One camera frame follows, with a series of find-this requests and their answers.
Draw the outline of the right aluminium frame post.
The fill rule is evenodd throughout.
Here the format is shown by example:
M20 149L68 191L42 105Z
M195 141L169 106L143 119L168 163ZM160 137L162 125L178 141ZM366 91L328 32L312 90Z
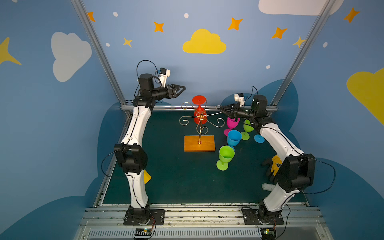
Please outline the right aluminium frame post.
M291 84L294 76L296 75L297 71L299 70L300 66L302 65L304 59L306 58L307 54L309 53L312 45L317 39L317 36L323 29L324 25L326 24L328 18L331 15L331 10L333 6L335 5L337 1L336 0L327 0L325 1L325 4L323 8L321 9L318 17L316 18L312 28L310 29L307 39L304 42L303 46L300 48L292 66L290 67L287 75L285 76L284 80L282 81L280 87L278 88L275 96L273 97L271 104L267 107L268 109L268 116L271 116L273 112L276 112L278 110L278 104L281 101L282 97L284 96L285 92L287 91L289 85Z

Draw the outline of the red wine glass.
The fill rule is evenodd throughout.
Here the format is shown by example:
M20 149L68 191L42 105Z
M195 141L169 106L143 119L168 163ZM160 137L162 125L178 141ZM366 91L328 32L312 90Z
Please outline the red wine glass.
M198 95L193 97L193 104L197 105L194 112L194 121L197 125L204 125L207 123L207 112L202 107L207 101L204 96Z

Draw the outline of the yellow toy shovel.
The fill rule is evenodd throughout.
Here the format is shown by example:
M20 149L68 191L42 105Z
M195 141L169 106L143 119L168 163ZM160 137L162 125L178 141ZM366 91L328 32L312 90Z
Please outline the yellow toy shovel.
M151 175L146 170L144 170L144 182L145 182L145 184L147 184L151 179L152 179Z

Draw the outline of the left aluminium frame post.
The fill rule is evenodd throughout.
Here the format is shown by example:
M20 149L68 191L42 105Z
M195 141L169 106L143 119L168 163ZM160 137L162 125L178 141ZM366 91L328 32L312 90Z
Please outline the left aluminium frame post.
M121 106L124 106L126 104L123 91L116 79L115 74L113 73L113 70L111 68L111 65L107 59L107 56L103 50L103 47L100 43L100 40L96 34L96 31L93 27L92 21L90 20L88 13L86 11L85 5L83 1L80 0L71 0L71 3L92 43L92 46L101 62L101 65L107 75L107 78L121 104Z

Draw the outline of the pink wine glass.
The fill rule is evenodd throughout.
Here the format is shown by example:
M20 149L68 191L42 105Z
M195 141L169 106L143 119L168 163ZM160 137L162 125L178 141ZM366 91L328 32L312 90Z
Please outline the pink wine glass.
M227 117L227 129L224 130L225 136L228 136L229 132L236 128L240 122L240 119L231 119L230 117Z

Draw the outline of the yellow black work glove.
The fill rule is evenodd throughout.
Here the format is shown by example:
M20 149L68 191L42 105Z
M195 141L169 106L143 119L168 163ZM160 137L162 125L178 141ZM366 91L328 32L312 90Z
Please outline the yellow black work glove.
M277 183L277 173L282 165L282 160L278 155L273 156L272 158L268 158L262 162L262 166L268 166L266 170L266 176L272 183Z

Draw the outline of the aluminium rail base frame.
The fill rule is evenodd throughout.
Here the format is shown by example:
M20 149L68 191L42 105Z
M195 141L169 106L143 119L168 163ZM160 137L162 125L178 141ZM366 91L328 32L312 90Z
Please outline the aluminium rail base frame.
M102 205L85 210L76 240L134 240L135 229L154 231L150 240L261 240L261 229L274 229L277 240L331 240L319 208L304 203L283 207L268 225L256 219L257 204L153 204L164 210L163 225L125 226L127 205Z

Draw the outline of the small circuit board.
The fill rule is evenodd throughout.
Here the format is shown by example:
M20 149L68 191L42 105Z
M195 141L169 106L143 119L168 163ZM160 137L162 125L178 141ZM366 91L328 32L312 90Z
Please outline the small circuit board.
M153 236L154 231L149 229L135 229L133 239L134 240L149 240Z
M275 240L276 231L274 229L261 229L261 240Z

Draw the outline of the left small circuit board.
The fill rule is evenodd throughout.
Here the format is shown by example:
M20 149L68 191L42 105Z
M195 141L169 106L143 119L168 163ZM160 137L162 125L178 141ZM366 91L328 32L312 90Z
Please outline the left small circuit board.
M149 229L135 229L133 239L134 240L149 240L153 236L154 231Z

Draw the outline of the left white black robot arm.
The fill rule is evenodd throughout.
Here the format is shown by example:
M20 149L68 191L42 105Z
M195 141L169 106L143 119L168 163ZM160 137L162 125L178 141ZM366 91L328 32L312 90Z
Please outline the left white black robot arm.
M157 77L152 74L139 76L139 94L133 100L133 116L129 128L120 144L114 146L119 166L129 182L131 204L128 218L134 221L148 221L151 218L148 196L145 189L144 172L148 156L142 147L146 125L152 115L156 101L177 98L186 88L167 85L170 70Z

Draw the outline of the blue wine glass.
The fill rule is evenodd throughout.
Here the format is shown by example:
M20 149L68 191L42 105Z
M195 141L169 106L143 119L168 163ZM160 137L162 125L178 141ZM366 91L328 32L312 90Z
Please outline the blue wine glass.
M259 143L259 144L262 144L265 142L265 138L263 136L261 136L260 134L257 134L254 136L254 140Z
M239 142L242 140L242 134L237 130L231 130L228 133L227 136L227 143L228 146L232 149L235 149L235 146L239 144Z

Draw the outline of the aluminium frame post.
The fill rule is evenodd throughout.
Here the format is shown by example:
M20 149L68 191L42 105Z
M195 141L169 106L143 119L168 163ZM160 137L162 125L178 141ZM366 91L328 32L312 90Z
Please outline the aluminium frame post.
M121 106L124 106L126 104L123 91L116 79L115 74L113 73L113 70L111 68L111 65L107 59L107 56L103 50L103 47L100 43L100 40L96 34L96 31L93 27L92 21L90 20L88 13L86 11L85 5L83 1L80 0L71 0L71 3L92 43L92 46L101 62L101 65L107 75L107 78L121 104Z
M333 6L335 5L337 1L336 0L327 0L325 1L325 4L323 8L321 9L318 17L316 18L312 28L310 29L307 39L304 42L303 46L300 48L292 66L290 67L287 75L285 76L284 80L282 81L280 87L278 88L275 96L273 97L271 104L267 107L268 109L268 116L271 116L273 112L276 112L278 110L278 104L281 101L282 97L284 96L285 92L287 91L289 85L291 84L294 76L296 75L297 71L299 70L300 66L302 65L304 59L306 58L307 54L309 53L312 45L317 39L317 36L323 29L324 25L326 24L328 18L331 15L331 10Z

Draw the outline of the back aluminium crossbar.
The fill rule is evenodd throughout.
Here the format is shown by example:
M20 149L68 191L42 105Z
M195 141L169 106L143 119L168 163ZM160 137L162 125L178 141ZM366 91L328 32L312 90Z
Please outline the back aluminium crossbar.
M205 106L204 109L207 112L214 112L218 111L220 106ZM153 108L153 111L194 111L197 107L192 106L167 106L167 105L155 105ZM122 105L121 110L122 111L131 111L134 109L134 106L131 105ZM269 112L276 112L278 110L277 106L267 106L267 111Z

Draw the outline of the white cleaning brush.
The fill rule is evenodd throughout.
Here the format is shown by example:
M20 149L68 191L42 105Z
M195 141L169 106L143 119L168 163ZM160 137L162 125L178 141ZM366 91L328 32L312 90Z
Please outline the white cleaning brush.
M262 184L262 189L265 191L269 191L269 192L273 191L275 187L276 187L276 185L274 185L274 184L268 184L268 183Z

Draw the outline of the right small circuit board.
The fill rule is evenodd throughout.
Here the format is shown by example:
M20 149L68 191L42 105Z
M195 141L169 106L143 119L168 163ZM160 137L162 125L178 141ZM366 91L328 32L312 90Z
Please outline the right small circuit board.
M275 240L276 231L274 229L261 229L261 240Z

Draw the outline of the green wine glass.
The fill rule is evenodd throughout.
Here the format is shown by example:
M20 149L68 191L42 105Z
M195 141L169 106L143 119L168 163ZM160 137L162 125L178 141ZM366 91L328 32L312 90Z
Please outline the green wine glass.
M220 171L225 171L229 167L229 162L235 156L235 150L230 146L222 146L219 149L219 160L217 161L217 168Z
M250 132L254 130L252 123L249 120L245 120L243 123L244 131L241 132L242 140L247 141L250 139Z

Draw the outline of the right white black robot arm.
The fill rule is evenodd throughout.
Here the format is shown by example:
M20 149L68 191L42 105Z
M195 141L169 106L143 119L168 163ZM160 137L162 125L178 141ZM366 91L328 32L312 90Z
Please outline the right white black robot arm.
M316 160L312 154L305 154L284 134L268 116L268 100L263 95L254 95L249 109L236 100L234 104L218 109L231 119L245 119L272 146L282 162L275 175L277 181L270 194L260 202L258 220L267 224L279 217L282 207L296 194L312 186Z

